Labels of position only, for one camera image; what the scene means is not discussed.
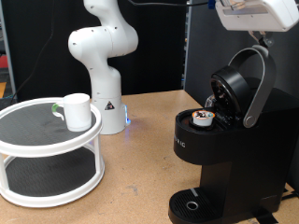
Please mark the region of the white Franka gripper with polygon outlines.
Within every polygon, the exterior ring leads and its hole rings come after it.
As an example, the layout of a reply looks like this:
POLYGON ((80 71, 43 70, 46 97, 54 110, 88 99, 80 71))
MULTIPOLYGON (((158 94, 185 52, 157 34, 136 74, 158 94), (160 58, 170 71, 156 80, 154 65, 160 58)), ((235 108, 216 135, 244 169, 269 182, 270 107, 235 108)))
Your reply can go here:
POLYGON ((227 30, 249 31, 266 48, 275 44, 272 32, 287 32, 299 21, 295 0, 216 0, 215 8, 227 30))

